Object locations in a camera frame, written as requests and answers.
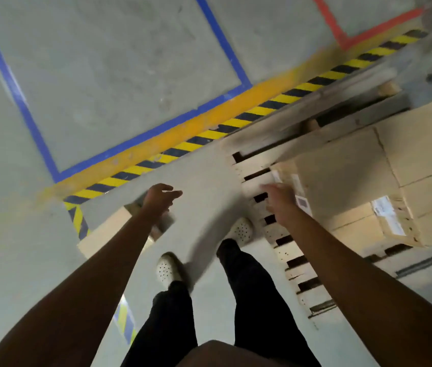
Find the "white shoe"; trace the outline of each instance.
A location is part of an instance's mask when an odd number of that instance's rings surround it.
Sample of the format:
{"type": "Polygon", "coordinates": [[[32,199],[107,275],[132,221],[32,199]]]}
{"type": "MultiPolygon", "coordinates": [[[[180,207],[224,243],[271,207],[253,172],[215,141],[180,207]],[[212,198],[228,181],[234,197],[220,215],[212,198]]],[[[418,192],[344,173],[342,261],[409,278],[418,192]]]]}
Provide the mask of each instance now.
{"type": "Polygon", "coordinates": [[[253,225],[250,220],[247,218],[239,218],[230,228],[230,231],[223,238],[223,240],[227,238],[231,238],[237,241],[239,247],[244,246],[253,236],[253,225]]]}
{"type": "Polygon", "coordinates": [[[176,259],[171,253],[164,253],[156,265],[156,274],[158,280],[168,290],[174,281],[182,281],[176,259]]]}

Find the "white label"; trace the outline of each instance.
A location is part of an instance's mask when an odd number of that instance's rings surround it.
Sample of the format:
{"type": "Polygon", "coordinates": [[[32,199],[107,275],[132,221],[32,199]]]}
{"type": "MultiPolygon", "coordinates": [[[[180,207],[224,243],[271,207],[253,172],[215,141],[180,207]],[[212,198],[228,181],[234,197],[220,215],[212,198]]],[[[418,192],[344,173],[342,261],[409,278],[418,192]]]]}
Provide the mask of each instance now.
{"type": "Polygon", "coordinates": [[[301,184],[301,180],[297,174],[291,174],[292,184],[294,185],[294,190],[299,193],[301,196],[305,195],[305,190],[303,185],[301,184]]]}
{"type": "Polygon", "coordinates": [[[296,203],[298,207],[302,209],[306,214],[312,217],[313,214],[311,213],[311,207],[309,206],[309,202],[307,198],[298,195],[295,195],[295,197],[296,197],[296,203]]]}
{"type": "Polygon", "coordinates": [[[395,209],[388,196],[372,201],[372,208],[378,216],[396,216],[395,209]]]}
{"type": "Polygon", "coordinates": [[[405,236],[406,233],[403,230],[403,227],[399,223],[396,214],[395,215],[386,215],[384,216],[386,218],[386,221],[389,224],[389,228],[391,229],[391,232],[393,234],[396,234],[397,236],[405,236]]]}
{"type": "Polygon", "coordinates": [[[282,183],[282,179],[279,176],[279,172],[277,170],[272,170],[272,176],[276,183],[282,183]]]}

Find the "black pants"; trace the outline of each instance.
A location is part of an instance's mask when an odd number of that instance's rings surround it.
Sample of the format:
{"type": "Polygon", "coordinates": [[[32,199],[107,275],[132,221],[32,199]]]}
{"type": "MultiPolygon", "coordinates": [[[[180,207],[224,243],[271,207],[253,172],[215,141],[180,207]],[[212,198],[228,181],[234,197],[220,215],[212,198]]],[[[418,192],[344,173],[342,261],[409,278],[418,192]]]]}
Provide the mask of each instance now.
{"type": "MultiPolygon", "coordinates": [[[[221,243],[217,256],[237,302],[235,346],[303,367],[320,366],[262,265],[232,239],[221,243]]],[[[175,367],[195,347],[191,297],[184,283],[172,282],[153,300],[122,366],[175,367]]]]}

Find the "left hand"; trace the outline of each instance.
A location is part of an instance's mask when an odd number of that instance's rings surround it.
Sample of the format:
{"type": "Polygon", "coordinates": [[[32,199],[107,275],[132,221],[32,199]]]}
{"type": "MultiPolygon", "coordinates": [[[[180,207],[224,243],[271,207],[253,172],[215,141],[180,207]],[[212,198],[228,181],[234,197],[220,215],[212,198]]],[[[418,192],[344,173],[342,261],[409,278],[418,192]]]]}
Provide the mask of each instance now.
{"type": "Polygon", "coordinates": [[[174,191],[171,185],[162,183],[153,185],[146,194],[141,210],[154,218],[160,218],[173,205],[173,200],[180,196],[182,191],[174,191]]]}

